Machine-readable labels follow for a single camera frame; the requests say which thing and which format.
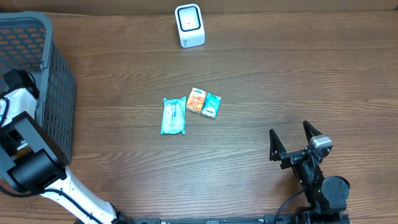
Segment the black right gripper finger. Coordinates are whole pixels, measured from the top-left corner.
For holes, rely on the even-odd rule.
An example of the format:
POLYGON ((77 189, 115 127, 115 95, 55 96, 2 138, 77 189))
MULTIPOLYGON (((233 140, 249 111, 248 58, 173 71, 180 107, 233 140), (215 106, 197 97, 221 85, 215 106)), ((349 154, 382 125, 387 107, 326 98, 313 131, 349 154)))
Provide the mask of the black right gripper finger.
POLYGON ((307 142, 310 142, 311 138, 314 136, 322 135, 316 128, 314 128, 307 120, 303 122, 303 128, 307 138, 307 142))
POLYGON ((286 154, 285 147, 281 143, 278 135, 273 129, 269 130, 270 135, 270 155, 271 156, 281 156, 286 154))

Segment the teal tissue pack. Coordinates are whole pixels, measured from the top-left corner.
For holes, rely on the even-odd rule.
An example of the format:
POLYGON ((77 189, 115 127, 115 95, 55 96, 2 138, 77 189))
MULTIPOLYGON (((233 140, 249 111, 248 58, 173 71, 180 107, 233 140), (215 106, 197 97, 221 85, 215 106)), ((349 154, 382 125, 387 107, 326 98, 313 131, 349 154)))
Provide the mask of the teal tissue pack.
POLYGON ((215 119, 218 115, 218 111, 221 104, 221 97, 207 93, 205 97, 205 102, 201 110, 203 116, 215 119))

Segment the orange tissue pack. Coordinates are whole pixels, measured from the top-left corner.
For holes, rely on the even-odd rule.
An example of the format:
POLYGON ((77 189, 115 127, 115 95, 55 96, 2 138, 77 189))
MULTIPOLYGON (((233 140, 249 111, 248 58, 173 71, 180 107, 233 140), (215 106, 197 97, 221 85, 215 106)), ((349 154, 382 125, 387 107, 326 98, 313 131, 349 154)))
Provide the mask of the orange tissue pack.
POLYGON ((186 109, 195 113, 201 113, 207 92, 193 87, 186 104, 186 109))

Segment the teal wet wipes pack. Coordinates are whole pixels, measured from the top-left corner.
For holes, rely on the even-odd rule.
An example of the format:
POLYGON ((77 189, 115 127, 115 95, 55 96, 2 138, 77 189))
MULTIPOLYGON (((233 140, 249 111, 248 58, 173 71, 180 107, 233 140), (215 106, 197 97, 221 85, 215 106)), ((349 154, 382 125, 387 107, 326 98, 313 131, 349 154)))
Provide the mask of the teal wet wipes pack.
POLYGON ((162 115, 161 134, 185 134, 185 112, 187 98, 164 98, 164 110, 162 115))

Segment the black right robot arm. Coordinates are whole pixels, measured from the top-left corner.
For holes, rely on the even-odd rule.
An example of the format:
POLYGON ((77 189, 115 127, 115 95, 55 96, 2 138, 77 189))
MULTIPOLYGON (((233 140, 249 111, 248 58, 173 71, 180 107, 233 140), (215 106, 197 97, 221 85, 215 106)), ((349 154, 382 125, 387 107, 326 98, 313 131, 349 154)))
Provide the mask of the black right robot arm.
POLYGON ((332 140, 314 128, 307 120, 303 122, 307 138, 304 149, 287 152, 273 129, 270 136, 270 161, 280 161, 281 169, 291 168, 299 180, 302 190, 287 199, 273 217, 265 216, 264 221, 271 223, 349 223, 349 216, 342 214, 346 210, 350 183, 341 176, 324 177, 320 168, 323 159, 333 147, 332 140), (308 206, 299 207, 295 213, 285 218, 281 216, 283 208, 299 195, 304 194, 308 206))

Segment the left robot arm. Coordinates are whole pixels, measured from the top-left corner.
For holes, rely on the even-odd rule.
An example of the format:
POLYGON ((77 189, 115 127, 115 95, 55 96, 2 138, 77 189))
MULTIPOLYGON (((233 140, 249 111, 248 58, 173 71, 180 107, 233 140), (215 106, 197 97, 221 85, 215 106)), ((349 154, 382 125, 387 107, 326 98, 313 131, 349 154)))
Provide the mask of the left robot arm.
POLYGON ((65 153, 35 121, 40 96, 33 75, 12 69, 1 94, 1 178, 15 198, 40 195, 53 200, 82 223, 130 223, 109 202, 87 189, 71 172, 65 153))

